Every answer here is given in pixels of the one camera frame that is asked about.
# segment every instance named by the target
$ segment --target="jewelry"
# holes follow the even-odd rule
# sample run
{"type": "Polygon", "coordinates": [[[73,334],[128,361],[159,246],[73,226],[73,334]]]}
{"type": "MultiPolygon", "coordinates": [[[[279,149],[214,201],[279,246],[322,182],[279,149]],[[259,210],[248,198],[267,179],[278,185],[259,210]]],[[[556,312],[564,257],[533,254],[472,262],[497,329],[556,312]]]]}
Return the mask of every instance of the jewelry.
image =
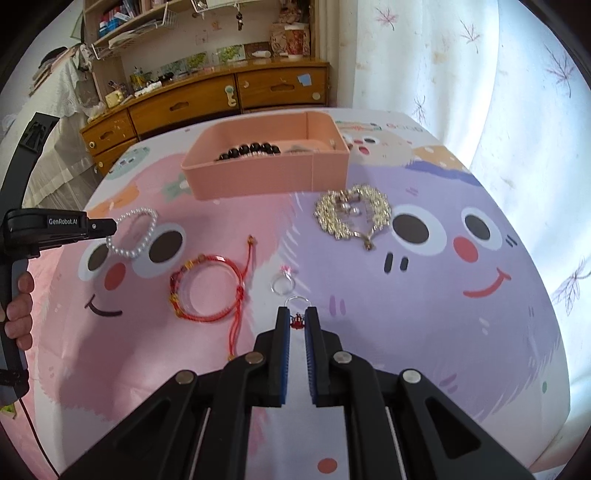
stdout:
{"type": "Polygon", "coordinates": [[[304,302],[306,302],[308,304],[308,307],[312,306],[312,302],[310,300],[308,300],[306,297],[302,297],[301,295],[293,295],[292,297],[289,297],[285,303],[283,304],[284,307],[287,307],[289,305],[289,302],[291,302],[292,300],[304,300],[304,302]]]}
{"type": "Polygon", "coordinates": [[[363,240],[366,250],[375,247],[372,237],[390,222],[392,207],[388,203],[386,195],[369,185],[354,185],[349,190],[336,192],[331,190],[322,195],[316,202],[314,217],[322,230],[333,235],[335,239],[349,239],[352,236],[363,240]],[[371,210],[371,221],[373,223],[368,233],[353,230],[347,223],[342,221],[338,213],[353,213],[351,203],[364,202],[369,214],[371,210]]]}
{"type": "Polygon", "coordinates": [[[255,238],[252,235],[248,237],[247,244],[248,256],[246,258],[246,266],[243,270],[240,270],[232,260],[229,260],[225,257],[221,257],[220,255],[202,254],[193,260],[186,261],[184,265],[180,268],[180,270],[174,272],[170,276],[170,297],[168,298],[168,300],[172,304],[177,317],[186,320],[192,320],[194,322],[208,323],[222,320],[229,313],[234,312],[234,318],[232,320],[232,325],[230,326],[230,332],[228,334],[228,361],[231,361],[236,357],[236,340],[238,338],[238,333],[240,332],[240,326],[242,323],[242,302],[244,301],[245,292],[244,279],[246,277],[246,274],[248,273],[248,265],[251,262],[252,249],[255,244],[255,238]],[[238,285],[236,286],[236,299],[230,306],[224,308],[223,310],[217,313],[214,313],[213,315],[195,315],[192,313],[188,313],[187,309],[183,307],[179,295],[181,281],[184,275],[193,267],[198,267],[207,262],[219,262],[223,265],[226,265],[234,272],[234,274],[236,275],[236,279],[238,281],[238,285]]]}
{"type": "MultiPolygon", "coordinates": [[[[310,300],[300,295],[294,295],[292,297],[289,297],[285,301],[283,306],[287,307],[289,302],[291,302],[292,300],[304,300],[304,302],[308,304],[308,307],[312,306],[312,302],[310,300]]],[[[295,315],[290,314],[290,327],[295,330],[302,330],[302,328],[304,328],[304,317],[301,315],[301,313],[296,313],[295,315]]]]}
{"type": "Polygon", "coordinates": [[[273,277],[273,279],[271,280],[271,291],[273,293],[275,293],[276,295],[280,295],[281,297],[294,291],[294,289],[296,287],[296,282],[294,281],[293,277],[291,276],[292,273],[293,272],[291,270],[291,267],[288,267],[287,265],[282,265],[279,273],[277,275],[275,275],[273,277]],[[289,286],[284,290],[277,289],[277,287],[276,287],[277,282],[282,280],[283,278],[287,279],[287,281],[290,283],[289,286]]]}
{"type": "Polygon", "coordinates": [[[277,145],[271,145],[268,142],[254,142],[250,146],[242,144],[239,147],[232,147],[227,153],[222,153],[216,161],[229,160],[230,158],[252,157],[254,155],[279,155],[281,150],[277,145]]]}
{"type": "Polygon", "coordinates": [[[149,215],[152,217],[150,220],[150,225],[148,227],[148,231],[142,237],[142,239],[138,242],[137,246],[133,250],[125,250],[123,248],[117,248],[113,246],[113,237],[108,236],[106,240],[106,247],[107,249],[111,250],[115,255],[119,255],[120,257],[129,258],[131,260],[138,258],[146,249],[146,247],[150,244],[150,240],[152,240],[152,236],[154,234],[154,229],[156,228],[156,221],[158,220],[158,212],[153,208],[136,208],[131,210],[130,212],[124,213],[121,215],[115,223],[119,225],[123,220],[126,218],[133,217],[134,215],[142,216],[142,215],[149,215]]]}

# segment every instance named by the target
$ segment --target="human hand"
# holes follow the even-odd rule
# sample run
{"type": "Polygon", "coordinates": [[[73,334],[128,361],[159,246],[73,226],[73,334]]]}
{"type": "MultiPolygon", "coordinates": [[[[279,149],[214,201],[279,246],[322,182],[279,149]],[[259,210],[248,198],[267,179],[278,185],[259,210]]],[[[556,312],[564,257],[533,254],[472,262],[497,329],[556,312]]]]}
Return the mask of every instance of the human hand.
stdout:
{"type": "Polygon", "coordinates": [[[33,346],[31,329],[33,328],[33,298],[31,292],[35,288],[35,281],[29,272],[23,273],[18,278],[18,291],[20,294],[8,304],[6,313],[0,308],[0,322],[8,317],[4,324],[4,331],[8,338],[16,339],[17,346],[21,350],[29,350],[33,346]]]}

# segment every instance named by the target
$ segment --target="black bead bracelet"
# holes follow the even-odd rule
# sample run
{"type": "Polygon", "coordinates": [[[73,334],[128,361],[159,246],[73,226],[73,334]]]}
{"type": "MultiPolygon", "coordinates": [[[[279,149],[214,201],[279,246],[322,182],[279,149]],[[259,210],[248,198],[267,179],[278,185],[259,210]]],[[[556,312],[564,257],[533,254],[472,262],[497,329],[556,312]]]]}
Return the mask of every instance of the black bead bracelet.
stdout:
{"type": "Polygon", "coordinates": [[[242,144],[239,147],[234,147],[228,150],[227,153],[222,153],[217,160],[229,160],[230,158],[252,157],[255,155],[279,155],[281,150],[277,145],[271,145],[265,142],[262,145],[254,142],[250,146],[242,144]]]}

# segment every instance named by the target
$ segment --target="blue gripper pad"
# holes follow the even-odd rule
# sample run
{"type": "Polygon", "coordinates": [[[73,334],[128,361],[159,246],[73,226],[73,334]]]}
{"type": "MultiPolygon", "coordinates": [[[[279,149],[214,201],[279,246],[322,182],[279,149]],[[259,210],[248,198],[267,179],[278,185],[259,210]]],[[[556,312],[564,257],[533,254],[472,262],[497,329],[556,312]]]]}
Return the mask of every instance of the blue gripper pad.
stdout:
{"type": "Polygon", "coordinates": [[[308,309],[304,314],[304,338],[306,339],[306,361],[308,363],[308,384],[312,403],[316,405],[318,390],[316,389],[316,361],[314,358],[314,343],[312,341],[312,324],[309,322],[308,309]]]}
{"type": "Polygon", "coordinates": [[[290,320],[291,315],[288,309],[285,309],[283,348],[281,349],[281,405],[285,405],[287,397],[287,371],[290,363],[290,320]]]}

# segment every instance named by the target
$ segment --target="heart-shaped necklace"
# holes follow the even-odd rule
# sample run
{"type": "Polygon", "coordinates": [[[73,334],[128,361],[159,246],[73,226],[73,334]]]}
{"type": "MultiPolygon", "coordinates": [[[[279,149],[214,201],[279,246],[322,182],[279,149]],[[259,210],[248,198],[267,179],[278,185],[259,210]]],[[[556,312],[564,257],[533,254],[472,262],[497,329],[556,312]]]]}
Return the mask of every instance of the heart-shaped necklace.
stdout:
{"type": "Polygon", "coordinates": [[[322,230],[337,240],[352,236],[360,238],[366,250],[374,248],[372,237],[389,224],[391,216],[392,207],[386,195],[369,185],[353,185],[349,190],[330,190],[318,199],[314,211],[314,217],[322,230]],[[357,202],[364,202],[368,213],[371,211],[372,227],[368,233],[353,230],[339,218],[339,213],[358,213],[359,209],[351,206],[357,202]]]}

